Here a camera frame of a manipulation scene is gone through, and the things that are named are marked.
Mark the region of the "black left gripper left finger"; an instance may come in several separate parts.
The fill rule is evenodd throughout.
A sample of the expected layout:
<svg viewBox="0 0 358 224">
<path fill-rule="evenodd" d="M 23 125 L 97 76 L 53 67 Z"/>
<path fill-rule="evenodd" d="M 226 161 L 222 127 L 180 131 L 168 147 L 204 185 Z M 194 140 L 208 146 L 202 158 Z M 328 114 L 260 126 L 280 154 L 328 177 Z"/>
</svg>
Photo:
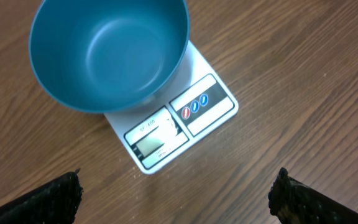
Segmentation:
<svg viewBox="0 0 358 224">
<path fill-rule="evenodd" d="M 78 173 L 67 172 L 0 206 L 0 224 L 72 224 L 83 195 Z"/>
</svg>

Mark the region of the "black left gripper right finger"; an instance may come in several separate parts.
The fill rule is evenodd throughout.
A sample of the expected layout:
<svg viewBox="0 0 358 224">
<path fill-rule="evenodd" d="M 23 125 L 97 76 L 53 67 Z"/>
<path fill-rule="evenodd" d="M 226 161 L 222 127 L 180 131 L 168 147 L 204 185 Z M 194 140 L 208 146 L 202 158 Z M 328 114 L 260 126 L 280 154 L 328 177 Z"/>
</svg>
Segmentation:
<svg viewBox="0 0 358 224">
<path fill-rule="evenodd" d="M 282 224 L 358 224 L 358 213 L 288 175 L 282 167 L 268 193 L 270 214 Z"/>
</svg>

